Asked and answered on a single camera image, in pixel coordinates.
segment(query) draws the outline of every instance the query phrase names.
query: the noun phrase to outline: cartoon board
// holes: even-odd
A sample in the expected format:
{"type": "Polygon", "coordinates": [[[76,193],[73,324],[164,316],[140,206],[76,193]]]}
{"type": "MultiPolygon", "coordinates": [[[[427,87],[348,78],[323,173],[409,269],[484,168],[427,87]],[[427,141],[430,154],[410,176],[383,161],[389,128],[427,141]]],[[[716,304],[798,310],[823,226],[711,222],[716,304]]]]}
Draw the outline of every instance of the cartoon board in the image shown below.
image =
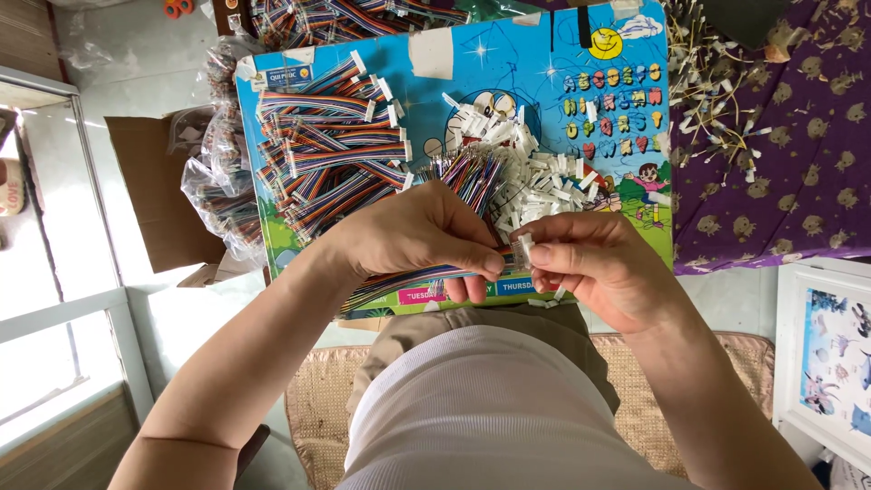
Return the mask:
{"type": "Polygon", "coordinates": [[[871,438],[868,308],[852,298],[807,290],[799,401],[845,431],[871,438]]]}
{"type": "MultiPolygon", "coordinates": [[[[671,267],[664,14],[652,0],[636,16],[619,20],[609,4],[588,12],[591,35],[583,45],[589,48],[582,46],[572,9],[247,58],[236,79],[247,146],[256,148],[265,140],[256,117],[259,90],[292,92],[357,51],[369,74],[386,79],[405,112],[399,126],[412,144],[412,169],[429,162],[429,155],[456,147],[453,128],[462,120],[445,104],[443,92],[507,119],[522,106],[523,122],[540,151],[584,157],[599,173],[598,193],[584,208],[625,214],[671,267]]],[[[254,171],[266,165],[256,151],[250,156],[254,171]]],[[[276,277],[299,246],[271,194],[261,182],[255,186],[269,268],[276,277]]],[[[488,285],[487,304],[530,297],[542,296],[526,275],[488,285]]],[[[356,313],[383,316],[450,307],[455,305],[422,285],[356,313]]]]}

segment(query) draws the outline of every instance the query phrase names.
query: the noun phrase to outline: floor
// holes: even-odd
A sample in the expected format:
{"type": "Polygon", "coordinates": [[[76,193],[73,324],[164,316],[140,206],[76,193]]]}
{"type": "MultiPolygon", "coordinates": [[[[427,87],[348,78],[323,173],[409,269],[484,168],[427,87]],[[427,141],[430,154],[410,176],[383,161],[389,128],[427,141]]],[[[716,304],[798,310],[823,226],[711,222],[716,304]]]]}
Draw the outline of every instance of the floor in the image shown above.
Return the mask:
{"type": "MultiPolygon", "coordinates": [[[[177,20],[158,4],[136,0],[84,12],[84,37],[72,36],[72,12],[57,11],[61,44],[81,49],[93,43],[114,60],[73,71],[82,92],[88,136],[107,204],[107,218],[118,253],[132,313],[144,350],[152,390],[159,395],[178,368],[227,319],[263,288],[260,274],[249,274],[203,289],[175,288],[197,266],[159,275],[151,272],[124,180],[105,129],[104,116],[157,118],[197,105],[193,84],[204,50],[215,40],[215,27],[200,10],[177,20]]],[[[42,114],[51,111],[46,108],[42,114]]],[[[73,125],[53,119],[51,130],[69,132],[73,125]]],[[[48,124],[48,119],[41,120],[48,124]]],[[[51,141],[33,143],[34,154],[50,152],[51,141]]],[[[707,276],[679,278],[715,330],[729,330],[774,339],[775,269],[731,269],[707,276]]],[[[592,332],[611,329],[585,311],[592,332]]],[[[373,332],[340,329],[330,324],[316,347],[369,344],[373,332]]],[[[266,423],[271,437],[243,474],[237,488],[303,488],[306,485],[290,443],[280,400],[266,423]]]]}

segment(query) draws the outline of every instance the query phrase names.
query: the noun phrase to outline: white shirt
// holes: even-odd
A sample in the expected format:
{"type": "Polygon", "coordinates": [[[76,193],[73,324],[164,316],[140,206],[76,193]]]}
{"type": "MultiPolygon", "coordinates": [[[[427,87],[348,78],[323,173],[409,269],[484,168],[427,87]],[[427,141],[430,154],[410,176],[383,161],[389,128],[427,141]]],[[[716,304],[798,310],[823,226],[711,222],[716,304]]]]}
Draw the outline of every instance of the white shirt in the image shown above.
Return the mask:
{"type": "Polygon", "coordinates": [[[416,346],[363,394],[339,490],[697,488],[654,470],[558,350],[477,325],[416,346]]]}

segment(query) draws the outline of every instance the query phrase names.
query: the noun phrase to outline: framed picture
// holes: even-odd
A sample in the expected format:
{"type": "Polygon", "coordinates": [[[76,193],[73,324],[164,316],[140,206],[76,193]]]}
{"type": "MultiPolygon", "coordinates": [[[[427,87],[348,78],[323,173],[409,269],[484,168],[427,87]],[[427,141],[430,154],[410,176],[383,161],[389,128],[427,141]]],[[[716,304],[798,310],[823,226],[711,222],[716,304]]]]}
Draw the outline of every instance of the framed picture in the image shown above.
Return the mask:
{"type": "Polygon", "coordinates": [[[774,424],[871,474],[871,279],[802,264],[778,275],[774,424]]]}

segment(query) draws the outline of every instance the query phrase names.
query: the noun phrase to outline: pink label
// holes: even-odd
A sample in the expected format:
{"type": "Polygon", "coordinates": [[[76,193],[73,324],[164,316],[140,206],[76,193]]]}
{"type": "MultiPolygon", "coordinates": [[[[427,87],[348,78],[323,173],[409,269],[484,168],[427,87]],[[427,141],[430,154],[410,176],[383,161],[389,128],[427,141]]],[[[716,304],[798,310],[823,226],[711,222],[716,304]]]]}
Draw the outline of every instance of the pink label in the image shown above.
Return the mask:
{"type": "Polygon", "coordinates": [[[430,293],[429,288],[400,289],[397,292],[399,293],[399,304],[420,304],[448,299],[444,294],[430,293]]]}

